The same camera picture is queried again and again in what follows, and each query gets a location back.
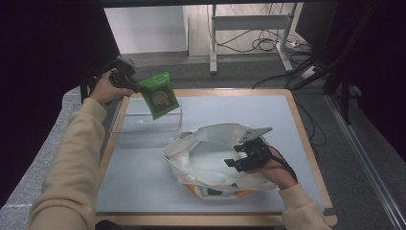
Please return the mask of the person's right hand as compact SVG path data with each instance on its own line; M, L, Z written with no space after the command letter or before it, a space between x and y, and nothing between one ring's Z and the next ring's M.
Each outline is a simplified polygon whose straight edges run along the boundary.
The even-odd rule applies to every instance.
M281 190L291 188L298 184L285 167L273 159L270 159L262 168L247 171L247 173L260 173L275 183Z

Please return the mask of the white power strip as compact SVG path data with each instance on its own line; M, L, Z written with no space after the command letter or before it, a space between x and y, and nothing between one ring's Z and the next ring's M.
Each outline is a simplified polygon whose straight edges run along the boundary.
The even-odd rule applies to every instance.
M307 79L309 77L311 77L312 75L314 75L316 72L319 71L319 67L317 66L310 66L307 70L305 70L302 74L301 74L301 78L302 79Z

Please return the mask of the black curtain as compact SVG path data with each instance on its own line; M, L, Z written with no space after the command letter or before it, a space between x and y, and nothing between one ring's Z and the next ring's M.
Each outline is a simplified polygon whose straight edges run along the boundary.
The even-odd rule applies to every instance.
M0 207L48 137L65 93L118 54L101 0L0 0Z
M344 73L360 108L406 161L406 0L314 0L296 32L330 63L344 51L367 6L372 15L350 49Z

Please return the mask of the person's left hand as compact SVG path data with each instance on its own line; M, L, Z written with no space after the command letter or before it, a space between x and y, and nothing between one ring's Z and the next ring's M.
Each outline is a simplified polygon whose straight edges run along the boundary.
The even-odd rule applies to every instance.
M117 88L110 82L110 75L114 69L103 73L98 80L94 90L90 94L90 98L97 101L99 104L106 104L121 96L131 96L133 91L126 88Z

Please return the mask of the white tote bag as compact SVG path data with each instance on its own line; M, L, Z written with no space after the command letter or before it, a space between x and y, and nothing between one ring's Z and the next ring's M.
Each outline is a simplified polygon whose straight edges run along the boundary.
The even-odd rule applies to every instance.
M220 124L179 134L162 151L177 181L203 199L241 198L254 191L270 191L276 185L260 174L238 172L225 159L238 160L242 135L250 127Z

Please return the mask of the aluminium rail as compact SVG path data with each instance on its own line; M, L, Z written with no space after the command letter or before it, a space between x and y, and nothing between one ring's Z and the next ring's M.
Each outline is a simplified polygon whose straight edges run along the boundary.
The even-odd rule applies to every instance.
M395 197L378 174L352 126L349 125L341 115L339 104L332 96L326 96L326 100L394 229L406 230L406 216L403 214L395 201Z

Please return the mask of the white cabinet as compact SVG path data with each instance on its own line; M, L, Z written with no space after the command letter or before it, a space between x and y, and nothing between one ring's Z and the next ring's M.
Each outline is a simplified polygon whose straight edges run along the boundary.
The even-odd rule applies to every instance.
M188 50L182 6L105 8L104 12L121 54Z

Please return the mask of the clear plastic container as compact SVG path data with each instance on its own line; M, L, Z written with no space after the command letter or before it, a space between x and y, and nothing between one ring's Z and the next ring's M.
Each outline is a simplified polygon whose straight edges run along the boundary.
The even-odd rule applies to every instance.
M181 125L181 106L154 120L144 100L130 99L118 104L110 131L112 133L176 131Z

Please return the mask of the white desk frame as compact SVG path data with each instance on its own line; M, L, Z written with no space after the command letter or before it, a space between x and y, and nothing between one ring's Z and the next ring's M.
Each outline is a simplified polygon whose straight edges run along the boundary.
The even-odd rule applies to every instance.
M269 15L242 15L242 16L217 16L216 5L212 5L211 15L211 52L210 52L210 73L217 73L217 31L236 31L236 30L277 30L283 31L282 38L276 42L278 54L287 73L293 71L289 61L285 45L293 23L297 3L292 5L289 14L269 14Z

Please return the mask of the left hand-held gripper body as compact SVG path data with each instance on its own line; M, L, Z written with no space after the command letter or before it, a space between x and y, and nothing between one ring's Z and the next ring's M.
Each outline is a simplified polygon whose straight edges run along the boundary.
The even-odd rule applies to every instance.
M118 88L127 88L130 83L137 83L132 76L135 70L132 65L117 58L113 61L113 72L109 76L110 82Z

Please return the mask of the green snack packet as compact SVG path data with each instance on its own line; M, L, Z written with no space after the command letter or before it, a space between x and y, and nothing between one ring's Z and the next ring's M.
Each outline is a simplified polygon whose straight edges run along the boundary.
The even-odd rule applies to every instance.
M168 72L141 80L139 85L154 120L179 107Z

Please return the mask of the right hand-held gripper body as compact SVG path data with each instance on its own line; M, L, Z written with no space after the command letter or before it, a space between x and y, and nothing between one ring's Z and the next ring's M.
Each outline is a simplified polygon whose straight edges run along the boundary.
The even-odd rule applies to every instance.
M251 149L245 153L246 157L256 163L255 169L261 168L269 159L269 148L261 136L271 130L272 127L249 128L238 141L240 145L245 144Z

